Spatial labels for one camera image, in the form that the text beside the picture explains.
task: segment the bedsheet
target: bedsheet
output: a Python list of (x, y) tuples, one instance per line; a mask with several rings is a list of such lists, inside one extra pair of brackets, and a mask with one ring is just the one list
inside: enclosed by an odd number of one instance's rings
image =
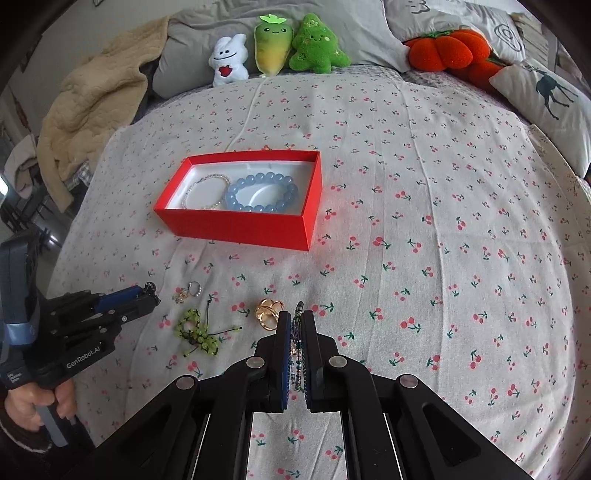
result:
[(452, 90), (461, 95), (473, 98), (474, 100), (482, 103), (488, 103), (495, 105), (499, 108), (504, 108), (515, 113), (522, 123), (529, 125), (530, 123), (525, 120), (518, 110), (513, 107), (507, 99), (501, 95), (491, 95), (488, 92), (478, 88), (469, 82), (454, 77), (448, 72), (424, 72), (422, 70), (409, 70), (401, 75), (401, 77), (410, 83), (417, 85), (435, 87), (444, 90)]
[[(151, 280), (162, 303), (77, 376), (93, 440), (177, 376), (219, 375), (252, 355), (267, 335), (254, 307), (270, 297), (291, 311), (302, 300), (373, 373), (419, 376), (535, 477), (566, 474), (591, 420), (591, 209), (566, 163), (542, 160), (528, 133), (472, 96), (354, 73), (192, 93), (119, 130), (50, 292)], [(310, 252), (178, 238), (153, 213), (183, 157), (249, 148), (320, 150)], [(191, 280), (203, 294), (175, 304)], [(243, 329), (220, 336), (218, 356), (185, 358), (174, 326), (208, 303), (213, 328)], [(344, 480), (338, 416), (307, 414), (292, 385), (286, 414), (255, 416), (248, 475)]]

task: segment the bracelet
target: bracelet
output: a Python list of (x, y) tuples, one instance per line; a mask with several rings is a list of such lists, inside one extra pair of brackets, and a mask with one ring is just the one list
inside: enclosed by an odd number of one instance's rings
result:
[[(240, 212), (265, 212), (265, 213), (281, 213), (284, 212), (296, 199), (298, 195), (297, 185), (293, 183), (294, 179), (290, 176), (283, 176), (281, 173), (257, 173), (256, 175), (248, 175), (245, 179), (238, 179), (236, 183), (232, 183), (228, 187), (228, 191), (224, 195), (226, 201), (226, 208), (228, 210), (236, 210)], [(267, 206), (257, 205), (252, 207), (250, 205), (244, 206), (236, 200), (236, 194), (240, 189), (258, 184), (275, 184), (285, 187), (285, 193), (280, 200), (277, 200), (273, 205)]]
[[(183, 201), (181, 202), (181, 206), (185, 209), (188, 210), (187, 207), (187, 197), (189, 196), (189, 193), (191, 193), (191, 190), (193, 190), (193, 188), (195, 188), (197, 185), (199, 185), (200, 183), (203, 183), (206, 180), (209, 179), (222, 179), (223, 181), (226, 182), (226, 185), (228, 188), (230, 186), (230, 184), (232, 183), (232, 181), (226, 177), (225, 175), (222, 175), (221, 173), (212, 173), (211, 175), (207, 175), (205, 177), (200, 178), (198, 181), (196, 181), (195, 183), (193, 183), (185, 192), (185, 194), (183, 195)], [(224, 195), (222, 195), (222, 198), (219, 199), (216, 203), (212, 204), (212, 205), (206, 205), (205, 207), (200, 208), (199, 210), (213, 210), (215, 207), (219, 206), (222, 202), (223, 202), (223, 198)]]

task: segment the carrot plush toy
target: carrot plush toy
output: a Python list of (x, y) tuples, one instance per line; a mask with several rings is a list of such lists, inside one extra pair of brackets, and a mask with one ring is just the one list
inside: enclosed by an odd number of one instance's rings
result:
[(256, 66), (265, 77), (277, 75), (291, 50), (293, 29), (286, 19), (273, 14), (262, 15), (255, 29)]

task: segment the beige blanket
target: beige blanket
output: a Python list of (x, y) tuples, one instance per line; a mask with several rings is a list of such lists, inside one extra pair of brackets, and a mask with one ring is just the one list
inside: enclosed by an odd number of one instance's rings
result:
[(41, 175), (60, 211), (73, 200), (63, 182), (86, 160), (94, 171), (111, 135), (133, 120), (148, 86), (139, 67), (160, 56), (167, 28), (164, 17), (119, 35), (61, 84), (37, 149)]

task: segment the green plush toy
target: green plush toy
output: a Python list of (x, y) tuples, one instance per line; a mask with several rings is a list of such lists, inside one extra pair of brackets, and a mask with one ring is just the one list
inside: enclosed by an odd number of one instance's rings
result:
[(332, 66), (348, 67), (349, 57), (339, 48), (336, 35), (318, 18), (307, 14), (293, 41), (297, 50), (290, 58), (290, 68), (296, 71), (330, 73)]
[(273, 14), (260, 16), (255, 28), (255, 60), (263, 76), (273, 77), (283, 68), (291, 50), (294, 33), (285, 18)]

